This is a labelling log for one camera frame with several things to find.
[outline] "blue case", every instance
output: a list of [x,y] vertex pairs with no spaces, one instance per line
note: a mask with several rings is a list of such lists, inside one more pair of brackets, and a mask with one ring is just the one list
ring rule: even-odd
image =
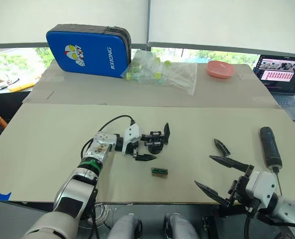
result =
[[131,38],[120,27],[59,24],[46,38],[64,71],[121,77],[131,62]]

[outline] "beige table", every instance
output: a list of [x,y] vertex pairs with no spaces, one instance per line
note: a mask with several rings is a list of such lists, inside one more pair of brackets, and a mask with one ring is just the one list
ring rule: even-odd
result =
[[[121,114],[130,114],[143,133],[162,130],[169,122],[169,145],[150,162],[111,154],[100,175],[98,201],[213,203],[193,181],[225,197],[242,174],[208,158],[219,154],[213,138],[228,146],[232,158],[265,170],[259,140],[263,126],[273,129],[283,159],[283,194],[295,200],[295,124],[277,109],[23,104],[0,136],[0,193],[11,192],[14,201],[53,201],[78,165],[82,145]],[[106,130],[123,134],[128,125],[120,119]],[[142,146],[140,152],[147,150]],[[167,168],[168,178],[152,177],[151,167]]]
[[219,80],[198,64],[193,96],[175,87],[143,86],[120,78],[68,73],[53,61],[24,103],[106,104],[117,106],[273,108],[279,105],[248,65]]

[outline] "plastic bag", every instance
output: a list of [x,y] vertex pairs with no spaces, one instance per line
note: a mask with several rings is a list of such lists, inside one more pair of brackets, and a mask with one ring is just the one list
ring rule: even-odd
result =
[[161,62],[150,51],[137,51],[121,77],[144,85],[176,86],[193,95],[197,80],[197,63]]

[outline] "pink plastic dish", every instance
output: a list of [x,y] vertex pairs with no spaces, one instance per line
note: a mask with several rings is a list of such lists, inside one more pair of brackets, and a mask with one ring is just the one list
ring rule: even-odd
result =
[[234,66],[223,61],[208,62],[206,70],[209,75],[222,79],[227,79],[235,73]]

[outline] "screwdriver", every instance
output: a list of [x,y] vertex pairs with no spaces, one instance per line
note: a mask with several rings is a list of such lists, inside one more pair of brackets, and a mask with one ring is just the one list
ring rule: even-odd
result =
[[279,170],[283,167],[283,163],[277,149],[272,129],[269,127],[262,127],[260,130],[260,137],[264,148],[265,163],[268,169],[276,174],[279,191],[281,195],[283,195],[278,177]]

